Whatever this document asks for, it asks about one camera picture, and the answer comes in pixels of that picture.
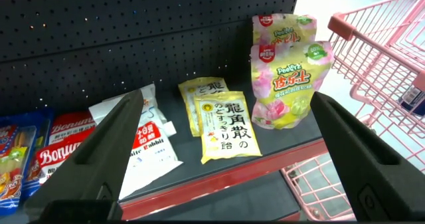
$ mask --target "red logo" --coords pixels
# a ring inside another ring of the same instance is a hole
[[[268,27],[273,24],[273,17],[271,15],[259,15],[258,19],[260,24],[264,27]]]
[[[272,62],[275,55],[274,49],[274,45],[260,45],[260,53],[258,54],[260,60]]]
[[[93,131],[94,128],[90,128],[83,132],[68,136],[61,142],[40,149],[36,153],[37,162],[40,168],[66,160]]]
[[[159,137],[161,137],[161,133],[159,132],[158,127],[154,122],[150,121],[137,129],[137,132],[135,133],[133,149],[142,147],[144,144]]]
[[[70,128],[79,127],[85,124],[94,124],[92,115],[89,112],[75,112],[59,116],[53,123],[51,135],[68,130]]]

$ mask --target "floor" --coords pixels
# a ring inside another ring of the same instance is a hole
[[[297,0],[297,5],[295,9],[295,14],[309,14],[316,17],[318,20],[318,28],[317,28],[317,40],[329,40],[331,35],[331,31],[327,28],[327,23],[332,16],[332,14],[336,12],[346,12],[356,8],[361,8],[366,5],[373,4],[377,1],[381,0]],[[344,80],[340,74],[337,74],[335,70],[331,70],[321,87],[320,92],[327,94],[342,104],[346,109],[350,112],[356,112],[360,107],[361,103],[357,102],[350,98],[349,90],[351,85]],[[318,158],[320,163],[326,162],[330,160],[330,156],[328,154],[322,155]],[[317,164],[313,162],[309,162],[303,165],[298,171],[305,172],[311,168],[316,167]],[[332,163],[327,164],[323,167],[324,174],[331,180],[332,183],[337,183],[339,181],[337,172]],[[306,179],[300,179],[298,185],[303,192],[310,191],[310,187],[307,182],[312,186],[312,188],[317,189],[320,187],[324,187],[327,184],[326,180],[323,178],[323,174],[319,170],[312,171],[308,175],[305,176]],[[337,189],[343,191],[341,186],[338,186]],[[332,197],[337,195],[335,190],[328,189],[327,191],[322,191],[320,193],[320,199]],[[307,203],[311,201],[315,201],[316,197],[313,195],[308,195],[304,197],[304,201]],[[320,206],[315,205],[315,207],[323,212]],[[347,209],[346,202],[342,199],[335,199],[333,201],[328,201],[325,207],[328,212],[332,214],[338,214]],[[305,213],[301,215],[301,220],[306,220],[307,217]]]

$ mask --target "snack bag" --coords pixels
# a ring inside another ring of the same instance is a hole
[[[179,90],[186,104],[186,112],[191,125],[192,136],[199,137],[201,133],[199,132],[198,116],[193,98],[195,96],[228,91],[226,82],[223,78],[195,78],[179,84]]]
[[[251,48],[252,121],[267,129],[293,128],[308,115],[334,61],[327,41]]]
[[[155,107],[155,95],[151,91],[150,88],[141,89],[144,106],[119,199],[143,188],[183,163],[177,159],[168,140],[166,127]],[[100,123],[121,98],[122,96],[118,96],[89,107],[95,122]]]
[[[317,21],[309,15],[273,14],[252,18],[254,45],[313,42]]]
[[[37,113],[0,118],[0,215],[18,208],[40,124]]]
[[[203,156],[201,163],[237,156],[261,156],[243,92],[195,97]]]
[[[92,115],[87,111],[63,114],[54,120],[48,144],[60,142],[71,134],[83,132],[95,125]]]
[[[39,113],[41,124],[40,128],[37,130],[37,138],[33,150],[31,151],[30,164],[26,171],[22,186],[21,201],[28,199],[28,197],[32,196],[33,193],[40,187],[39,175],[41,170],[35,154],[38,150],[48,145],[48,134],[54,118],[54,112],[51,108],[44,108],[35,113]]]
[[[40,165],[39,183],[43,184],[76,148],[94,131],[94,127],[77,134],[71,134],[62,141],[39,150],[35,157]]]

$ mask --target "pink shopping cart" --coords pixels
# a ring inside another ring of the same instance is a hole
[[[425,0],[384,0],[335,14],[328,27],[333,68],[363,103],[356,117],[425,172]],[[282,173],[308,219],[355,219],[328,154]]]

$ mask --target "product packaging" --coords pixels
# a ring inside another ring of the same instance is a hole
[[[226,82],[223,78],[216,77],[195,78],[179,84],[179,90],[186,104],[192,136],[199,137],[201,134],[199,132],[197,111],[193,98],[195,96],[226,92],[228,91]]]
[[[164,125],[165,134],[167,137],[171,137],[176,133],[174,125],[172,122],[168,122],[164,114],[158,109],[158,103],[155,98],[155,85],[150,84],[140,88],[141,93],[143,94],[144,107],[143,112],[149,109],[150,106],[155,107],[158,118]],[[92,114],[92,117],[96,124],[99,124],[106,115],[112,110],[112,108],[128,93],[115,96],[113,98],[108,98],[101,103],[89,107],[89,111]]]
[[[177,159],[173,146],[168,140],[166,127],[155,106],[155,95],[150,88],[143,87],[141,92],[145,99],[143,111],[119,199],[143,188],[183,163]],[[121,98],[122,96],[119,96],[89,107],[95,122],[100,123]]]
[[[334,61],[327,41],[251,48],[252,89],[257,98],[252,121],[267,129],[293,128],[308,115]]]
[[[39,189],[39,175],[40,175],[40,165],[36,159],[36,153],[41,148],[44,148],[48,145],[48,136],[50,129],[52,127],[54,112],[52,108],[44,108],[39,110],[38,113],[43,116],[40,128],[37,130],[37,139],[33,151],[31,152],[29,169],[26,172],[25,180],[22,186],[22,196],[21,201],[25,201],[28,197],[32,196],[33,193]]]
[[[23,177],[43,119],[38,112],[0,118],[0,215],[18,208]]]
[[[95,125],[96,123],[88,111],[63,114],[54,120],[48,144],[60,142],[71,134],[83,132]]]
[[[309,15],[273,14],[252,18],[254,45],[313,42],[317,21]]]
[[[94,131],[95,127],[89,128],[77,134],[71,134],[62,141],[39,150],[35,157],[40,165],[39,183],[43,184],[56,171],[59,166],[71,155],[76,148]]]
[[[201,163],[236,156],[261,156],[243,92],[195,97],[201,130]]]

